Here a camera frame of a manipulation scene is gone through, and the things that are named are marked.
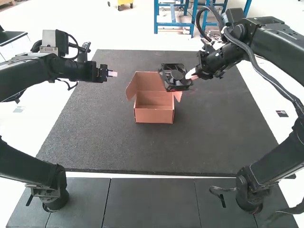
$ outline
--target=black strap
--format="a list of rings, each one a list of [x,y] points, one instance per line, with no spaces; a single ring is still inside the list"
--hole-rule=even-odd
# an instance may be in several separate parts
[[[217,186],[210,186],[209,192],[211,194],[217,196],[219,199],[221,199],[220,195],[215,192],[216,190],[224,191],[224,192],[230,192],[230,191],[236,191],[237,188],[235,187],[235,188],[231,188],[231,189],[224,189],[224,188],[220,188],[220,187],[217,187]]]
[[[47,213],[53,213],[53,212],[57,212],[59,210],[50,210],[44,203],[42,203],[42,208],[44,211],[46,211]]]
[[[262,225],[262,228],[267,228],[273,221],[277,220],[278,218],[284,215],[299,215],[302,214],[303,212],[304,212],[304,198],[301,203],[299,203],[293,208],[285,208],[285,209],[277,210],[275,213],[269,216],[268,219],[265,220],[264,224]]]
[[[67,90],[70,91],[71,89],[74,89],[77,85],[78,85],[78,81],[76,81],[76,84],[73,85],[72,87],[70,86],[70,84],[67,81],[64,80],[60,80],[59,78],[56,78],[55,80],[59,81],[59,82],[64,82],[67,84]]]

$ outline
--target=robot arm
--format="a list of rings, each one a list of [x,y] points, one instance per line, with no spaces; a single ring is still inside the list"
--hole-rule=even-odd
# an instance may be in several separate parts
[[[107,65],[96,66],[87,60],[90,43],[82,47],[68,42],[68,34],[59,30],[44,31],[42,41],[34,44],[34,53],[24,53],[0,63],[0,102],[18,99],[25,89],[45,81],[59,78],[70,81],[103,83],[116,72]],[[64,58],[68,47],[78,49],[77,61]],[[21,181],[31,188],[31,197],[39,197],[46,211],[56,211],[68,201],[64,167],[29,156],[7,145],[0,136],[0,177]]]
[[[222,40],[226,43],[218,50],[213,48],[214,42],[202,31],[199,23],[200,15],[205,10],[215,14]],[[304,36],[274,17],[245,18],[241,8],[228,9],[225,15],[220,16],[212,6],[204,6],[197,13],[196,23],[207,42],[202,40],[204,47],[203,51],[198,52],[199,64],[195,67],[194,76],[204,80],[222,78],[228,69],[241,60],[250,61],[266,81],[293,103],[298,114],[293,131],[284,142],[237,173],[236,188],[231,190],[237,190],[238,205],[249,213],[258,213],[263,207],[264,198],[270,194],[271,187],[304,167],[304,106],[296,96],[258,66],[255,55],[272,62],[304,86]],[[168,85],[167,91],[169,88],[174,88],[175,91],[189,89],[189,86],[184,89],[185,85],[190,85],[187,78],[179,81],[179,87],[177,84],[174,87],[165,83]],[[304,201],[296,208],[282,211],[302,213]]]

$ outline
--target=black cooling fan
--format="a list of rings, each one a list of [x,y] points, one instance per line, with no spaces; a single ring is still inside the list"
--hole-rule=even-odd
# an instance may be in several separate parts
[[[158,70],[168,92],[189,90],[193,85],[191,79],[186,79],[187,70],[183,64],[162,64]]]

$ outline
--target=blue table leg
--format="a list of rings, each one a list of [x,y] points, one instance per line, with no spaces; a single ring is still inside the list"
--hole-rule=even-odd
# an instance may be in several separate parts
[[[228,3],[228,0],[225,0],[224,1],[224,6],[223,6],[223,9],[222,9],[222,13],[224,13],[226,11],[227,3]]]
[[[250,5],[251,5],[251,0],[247,0],[246,5],[245,5],[245,7],[244,7],[244,14],[245,14],[245,17],[247,17],[247,14],[248,14]]]
[[[154,0],[154,34],[158,32],[157,15],[159,14],[158,0]]]
[[[210,0],[206,0],[206,6],[208,6],[208,5],[210,5]],[[204,12],[203,24],[202,24],[202,26],[201,26],[201,29],[202,29],[203,31],[206,30],[207,14],[208,14],[208,10],[206,10],[206,11]]]
[[[158,0],[154,0],[154,7],[156,7],[156,9],[157,9],[156,14],[159,15],[160,14],[160,6],[158,5]]]
[[[184,8],[184,16],[186,16],[186,15],[187,15],[188,6],[189,6],[189,0],[186,0],[186,3],[185,3],[185,8]]]
[[[195,23],[196,13],[198,11],[198,3],[199,3],[199,0],[194,0],[194,3],[193,3],[193,14],[192,14],[192,20],[191,20],[192,24]]]
[[[170,5],[170,9],[171,9],[171,21],[172,23],[176,23],[174,4]]]
[[[193,38],[193,33],[194,33],[194,24],[190,27],[191,38]]]

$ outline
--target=cardboard box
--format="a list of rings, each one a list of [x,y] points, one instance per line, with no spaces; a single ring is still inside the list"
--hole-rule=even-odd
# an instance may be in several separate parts
[[[182,92],[166,92],[158,72],[135,72],[125,90],[130,101],[134,96],[134,117],[137,123],[172,124],[174,97],[179,102]]]

